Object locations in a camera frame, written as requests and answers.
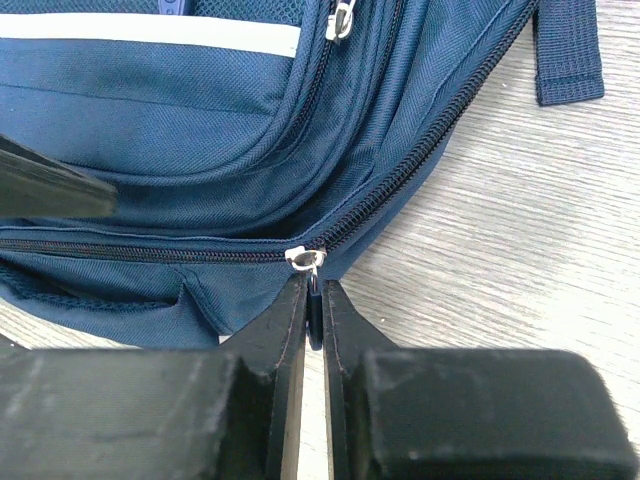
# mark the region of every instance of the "navy blue bag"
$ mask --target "navy blue bag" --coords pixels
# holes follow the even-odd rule
[[[294,270],[345,273],[534,14],[539,102],[602,96],[593,0],[0,0],[0,134],[119,191],[1,220],[0,295],[217,345]]]

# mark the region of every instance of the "metal zipper slider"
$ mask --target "metal zipper slider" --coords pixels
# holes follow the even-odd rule
[[[307,335],[313,350],[322,348],[322,296],[318,286],[318,268],[327,258],[326,250],[307,250],[304,247],[291,248],[284,257],[297,272],[309,272],[307,290]]]
[[[325,35],[327,40],[340,43],[341,40],[351,35],[351,29],[353,28],[353,8],[355,5],[356,0],[342,0],[338,2],[336,11],[332,15],[329,15],[327,33]]]
[[[160,15],[190,15],[191,0],[158,0]]]
[[[311,293],[318,292],[318,268],[324,264],[327,258],[327,252],[321,250],[307,250],[304,247],[290,248],[284,252],[284,258],[287,259],[297,272],[309,272],[309,281],[311,283]]]

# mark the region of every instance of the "bag pocket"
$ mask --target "bag pocket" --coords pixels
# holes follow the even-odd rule
[[[0,252],[0,297],[39,318],[141,347],[208,348],[228,334],[193,279],[160,264]]]
[[[245,170],[295,114],[318,17],[303,25],[318,2],[248,3],[2,2],[0,132],[116,184]]]

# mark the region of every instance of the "zipper teeth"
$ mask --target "zipper teeth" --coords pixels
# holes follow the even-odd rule
[[[91,243],[0,240],[0,247],[17,252],[56,254],[75,258],[93,258],[130,262],[168,263],[268,263],[284,260],[283,253],[275,252],[211,252],[206,250],[179,250],[173,248],[121,247]]]
[[[377,210],[383,208],[400,190],[415,176],[416,172],[428,160],[433,151],[442,143],[446,135],[453,129],[457,120],[464,113],[480,87],[495,68],[500,59],[507,52],[515,38],[529,21],[539,0],[531,0],[514,25],[500,40],[487,59],[467,80],[462,89],[454,96],[449,105],[434,121],[418,144],[409,152],[407,157],[389,173],[383,181],[362,201],[355,205],[329,230],[316,237],[306,247],[309,249],[325,248],[327,253],[340,247],[360,228]],[[399,19],[394,22],[394,28],[399,25]],[[322,52],[321,68],[324,75],[327,59],[331,51],[331,42],[325,44]],[[307,97],[301,116],[296,119],[294,126],[301,126],[311,112],[315,103],[315,92],[319,89],[321,78],[314,79],[312,93]],[[168,263],[271,263],[285,261],[284,253],[278,252],[211,252],[198,250],[156,249],[149,247],[120,247],[115,245],[79,244],[72,242],[43,242],[30,240],[0,240],[0,247],[5,250],[20,252],[48,253],[61,256],[79,258],[95,258],[116,261],[162,261]]]
[[[329,3],[329,11],[333,11],[335,6],[337,5],[337,0],[331,0]],[[284,137],[282,141],[283,145],[288,145],[295,136],[298,135],[299,130],[304,127],[311,112],[313,111],[313,107],[316,104],[317,93],[320,90],[320,85],[322,84],[322,80],[324,79],[324,74],[327,70],[327,64],[329,63],[329,55],[331,54],[333,47],[333,42],[329,40],[325,40],[324,45],[322,47],[322,54],[320,55],[320,63],[318,65],[318,69],[316,70],[315,75],[313,76],[313,81],[311,82],[311,86],[309,87],[309,94],[302,105],[302,109],[300,113],[293,121],[293,125]]]
[[[400,30],[400,23],[402,19],[402,12],[404,10],[405,0],[396,0],[395,8],[393,9],[393,20],[391,22],[391,35],[387,40],[387,44],[384,47],[384,53],[382,57],[382,67],[376,76],[376,81],[373,85],[381,85],[382,77],[387,71],[387,66],[389,65],[389,60],[391,59],[391,52],[393,51],[393,46],[396,43],[396,38],[398,36],[398,31]]]
[[[429,127],[407,157],[389,173],[362,201],[347,212],[333,227],[311,241],[309,249],[324,247],[327,253],[340,247],[379,209],[388,204],[411,181],[431,154],[453,130],[457,121],[474,99],[491,71],[507,52],[538,7],[539,0],[531,0],[516,22],[502,37],[487,59],[467,80],[449,105]]]

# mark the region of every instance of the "wood grain surface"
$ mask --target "wood grain surface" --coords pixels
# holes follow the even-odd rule
[[[531,28],[419,193],[343,281],[401,345],[567,349],[640,446],[640,2],[598,2],[606,97],[541,109]],[[0,304],[29,347],[117,346]],[[326,479],[322,356],[309,352],[299,478]]]

